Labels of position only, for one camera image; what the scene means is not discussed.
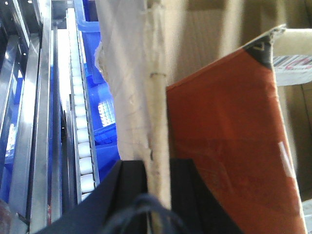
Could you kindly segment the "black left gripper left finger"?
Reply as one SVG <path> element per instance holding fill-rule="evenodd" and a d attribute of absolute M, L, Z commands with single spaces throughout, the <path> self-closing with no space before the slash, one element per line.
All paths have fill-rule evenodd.
<path fill-rule="evenodd" d="M 81 203 L 39 233 L 98 234 L 110 217 L 146 192 L 147 177 L 143 161 L 119 160 Z"/>

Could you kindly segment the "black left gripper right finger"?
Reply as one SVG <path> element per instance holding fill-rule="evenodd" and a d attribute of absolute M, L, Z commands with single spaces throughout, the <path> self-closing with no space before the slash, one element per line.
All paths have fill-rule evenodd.
<path fill-rule="evenodd" d="M 191 159 L 170 160 L 171 206 L 192 234 L 241 234 Z"/>

